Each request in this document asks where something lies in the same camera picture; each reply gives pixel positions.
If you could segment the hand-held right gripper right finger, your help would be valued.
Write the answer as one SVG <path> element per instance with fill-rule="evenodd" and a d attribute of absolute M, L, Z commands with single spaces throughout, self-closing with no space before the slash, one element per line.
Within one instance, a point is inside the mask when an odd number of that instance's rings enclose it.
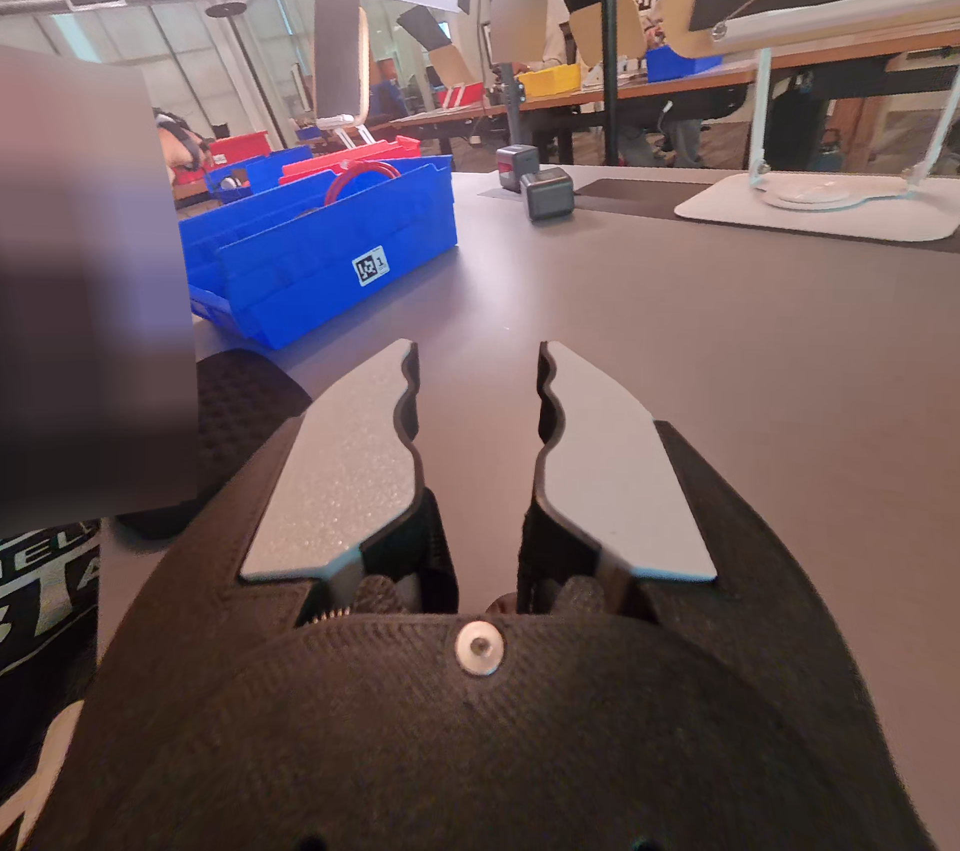
<path fill-rule="evenodd" d="M 533 605 L 598 581 L 607 607 L 641 581 L 712 584 L 717 569 L 653 414 L 569 346 L 539 345 Z"/>

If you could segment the black table mat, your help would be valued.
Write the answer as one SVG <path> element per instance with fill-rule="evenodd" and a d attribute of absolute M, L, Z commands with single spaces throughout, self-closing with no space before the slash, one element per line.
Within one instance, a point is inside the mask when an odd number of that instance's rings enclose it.
<path fill-rule="evenodd" d="M 575 187 L 575 210 L 609 213 L 652 220 L 676 221 L 678 208 L 708 190 L 708 183 L 679 181 L 647 181 L 626 178 L 600 178 Z M 486 197 L 518 199 L 521 194 L 497 187 L 485 192 Z"/>

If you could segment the black stand pole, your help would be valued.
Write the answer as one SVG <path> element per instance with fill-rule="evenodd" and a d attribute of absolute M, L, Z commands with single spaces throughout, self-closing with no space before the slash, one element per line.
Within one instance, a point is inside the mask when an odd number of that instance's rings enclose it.
<path fill-rule="evenodd" d="M 616 167 L 618 154 L 618 0 L 600 0 L 604 116 L 604 164 Z"/>

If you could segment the small blue plastic bin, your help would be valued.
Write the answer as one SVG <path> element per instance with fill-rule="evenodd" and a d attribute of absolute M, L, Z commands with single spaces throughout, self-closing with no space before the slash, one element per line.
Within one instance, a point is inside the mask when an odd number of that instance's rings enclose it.
<path fill-rule="evenodd" d="M 313 156 L 311 147 L 303 144 L 215 166 L 204 172 L 203 180 L 210 197 L 222 204 L 229 204 L 278 187 L 286 166 L 309 160 Z"/>
<path fill-rule="evenodd" d="M 667 44 L 647 50 L 644 56 L 647 82 L 659 84 L 696 77 L 714 70 L 723 63 L 723 56 L 690 58 L 678 54 Z"/>

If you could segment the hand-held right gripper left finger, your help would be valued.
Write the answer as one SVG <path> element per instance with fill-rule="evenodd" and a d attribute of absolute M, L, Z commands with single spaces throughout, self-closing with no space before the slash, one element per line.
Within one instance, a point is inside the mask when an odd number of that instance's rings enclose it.
<path fill-rule="evenodd" d="M 353 603 L 372 550 L 412 516 L 424 490 L 413 447 L 417 344 L 390 343 L 326 389 L 294 442 L 248 547 L 246 583 L 318 581 L 334 607 Z"/>

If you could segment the small dark grey box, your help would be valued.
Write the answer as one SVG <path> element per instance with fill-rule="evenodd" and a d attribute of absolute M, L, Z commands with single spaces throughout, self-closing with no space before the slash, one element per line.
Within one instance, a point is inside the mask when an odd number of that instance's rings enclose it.
<path fill-rule="evenodd" d="M 527 172 L 520 177 L 519 186 L 529 221 L 555 221 L 572 215 L 574 184 L 570 174 L 561 166 L 551 164 Z"/>

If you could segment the red plastic bin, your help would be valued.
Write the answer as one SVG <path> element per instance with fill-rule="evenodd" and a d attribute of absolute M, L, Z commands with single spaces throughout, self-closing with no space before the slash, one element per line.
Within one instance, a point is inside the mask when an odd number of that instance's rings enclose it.
<path fill-rule="evenodd" d="M 218 137 L 208 144 L 210 168 L 220 169 L 272 153 L 267 131 L 257 131 L 230 137 Z"/>
<path fill-rule="evenodd" d="M 278 185 L 292 184 L 327 171 L 339 175 L 358 163 L 386 162 L 395 158 L 419 158 L 421 156 L 421 142 L 414 137 L 397 135 L 393 139 L 377 139 L 374 143 L 344 148 L 302 161 L 286 163 L 282 166 Z"/>

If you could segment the yellow plastic bin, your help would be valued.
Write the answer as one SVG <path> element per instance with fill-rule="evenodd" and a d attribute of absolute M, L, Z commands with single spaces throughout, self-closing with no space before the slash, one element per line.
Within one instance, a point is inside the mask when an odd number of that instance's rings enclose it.
<path fill-rule="evenodd" d="M 525 101 L 538 101 L 555 97 L 564 97 L 580 91 L 582 85 L 582 67 L 572 65 L 554 65 L 540 70 L 526 70 L 517 81 L 523 89 Z"/>

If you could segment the small grey box red stripe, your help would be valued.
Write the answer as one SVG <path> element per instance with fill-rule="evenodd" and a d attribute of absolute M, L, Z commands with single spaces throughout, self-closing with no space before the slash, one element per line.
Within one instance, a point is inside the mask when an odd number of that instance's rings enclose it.
<path fill-rule="evenodd" d="M 501 188 L 514 194 L 522 190 L 522 178 L 541 169 L 539 149 L 528 144 L 509 144 L 495 152 L 496 171 Z"/>

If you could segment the grey stand post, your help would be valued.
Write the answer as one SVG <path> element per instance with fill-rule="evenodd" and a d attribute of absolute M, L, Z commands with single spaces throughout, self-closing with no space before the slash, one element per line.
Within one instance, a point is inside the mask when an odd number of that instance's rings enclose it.
<path fill-rule="evenodd" d="M 506 111 L 509 141 L 512 146 L 526 146 L 529 136 L 521 117 L 522 89 L 518 80 L 517 66 L 510 62 L 494 64 L 493 72 L 499 78 L 502 104 Z"/>

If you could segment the long wooden workbench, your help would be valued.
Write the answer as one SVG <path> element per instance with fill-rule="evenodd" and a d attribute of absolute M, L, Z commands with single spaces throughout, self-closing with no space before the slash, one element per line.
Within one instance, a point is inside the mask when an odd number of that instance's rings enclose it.
<path fill-rule="evenodd" d="M 783 54 L 771 62 L 770 85 L 786 79 L 788 101 L 780 105 L 768 92 L 763 133 L 765 163 L 773 171 L 808 172 L 814 169 L 827 130 L 830 101 L 871 101 L 911 93 L 947 91 L 958 74 L 958 64 L 948 63 L 944 46 L 918 52 L 921 67 L 895 65 L 902 50 L 874 55 L 854 55 L 850 48 L 833 52 Z M 731 117 L 746 105 L 749 87 L 756 85 L 758 65 L 736 62 L 667 81 L 630 82 L 618 90 L 616 132 L 627 127 L 661 133 L 666 123 L 686 120 L 715 122 Z M 556 141 L 558 157 L 573 156 L 572 134 L 605 129 L 600 90 L 571 91 L 519 104 L 520 141 L 544 149 Z M 506 138 L 509 113 L 503 103 L 472 103 L 396 119 L 377 119 L 370 132 L 386 139 L 394 135 L 420 141 L 437 141 L 448 147 L 453 138 Z"/>

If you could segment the blue bin with tag sticker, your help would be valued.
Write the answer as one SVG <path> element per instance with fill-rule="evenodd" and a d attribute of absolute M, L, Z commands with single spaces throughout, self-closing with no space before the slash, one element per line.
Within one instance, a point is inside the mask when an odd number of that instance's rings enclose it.
<path fill-rule="evenodd" d="M 280 350 L 453 249 L 451 157 L 374 163 L 180 221 L 193 314 Z"/>

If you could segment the black floor lamp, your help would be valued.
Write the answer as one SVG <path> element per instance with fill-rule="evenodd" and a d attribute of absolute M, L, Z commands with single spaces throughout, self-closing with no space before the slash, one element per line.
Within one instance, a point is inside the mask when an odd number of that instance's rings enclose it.
<path fill-rule="evenodd" d="M 250 47 L 244 15 L 247 5 L 243 1 L 225 1 L 211 3 L 204 14 L 214 24 L 210 24 L 211 39 L 222 57 L 237 95 L 245 109 L 253 129 L 270 128 L 271 141 L 275 149 L 287 149 L 284 133 L 286 124 L 278 117 L 275 101 L 259 69 L 256 49 Z"/>

